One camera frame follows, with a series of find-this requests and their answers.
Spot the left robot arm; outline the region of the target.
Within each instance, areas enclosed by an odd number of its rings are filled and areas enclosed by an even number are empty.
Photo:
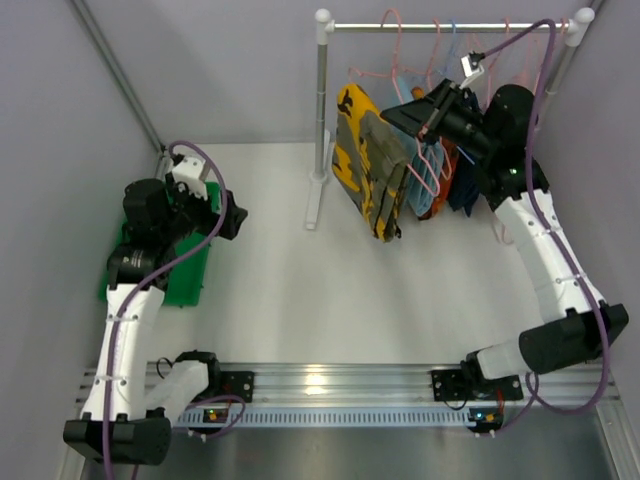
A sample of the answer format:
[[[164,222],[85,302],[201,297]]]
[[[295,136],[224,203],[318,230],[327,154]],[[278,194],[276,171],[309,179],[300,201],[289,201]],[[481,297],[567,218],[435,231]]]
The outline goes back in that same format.
[[[125,219],[107,260],[98,367],[79,417],[63,430],[67,445],[107,470],[161,464],[188,405],[223,390],[216,354],[197,350],[179,354],[162,382],[146,388],[151,333],[173,270],[214,238],[234,239],[248,216],[232,191],[202,187],[197,195],[185,184],[143,179],[125,189]]]

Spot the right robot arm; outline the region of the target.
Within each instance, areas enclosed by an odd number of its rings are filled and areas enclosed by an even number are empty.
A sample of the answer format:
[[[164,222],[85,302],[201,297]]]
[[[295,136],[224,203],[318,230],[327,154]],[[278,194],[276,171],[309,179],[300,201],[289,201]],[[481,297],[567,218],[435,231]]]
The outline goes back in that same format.
[[[511,234],[534,286],[541,325],[468,354],[462,371],[473,385],[485,387],[526,373],[607,361],[629,315],[593,285],[556,216],[548,180],[532,155],[534,94],[503,85],[483,112],[471,106],[469,95],[469,89],[444,80],[426,96],[381,113],[411,137],[424,143],[446,139],[471,157],[478,189]]]

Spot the yellow camouflage trousers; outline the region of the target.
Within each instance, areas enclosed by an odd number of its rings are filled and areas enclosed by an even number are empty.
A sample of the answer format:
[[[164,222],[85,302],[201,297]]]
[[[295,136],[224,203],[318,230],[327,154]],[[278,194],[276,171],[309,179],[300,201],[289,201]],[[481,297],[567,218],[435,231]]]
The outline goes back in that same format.
[[[392,126],[356,84],[337,95],[332,171],[364,219],[384,242],[402,236],[398,218],[406,199],[409,157]]]

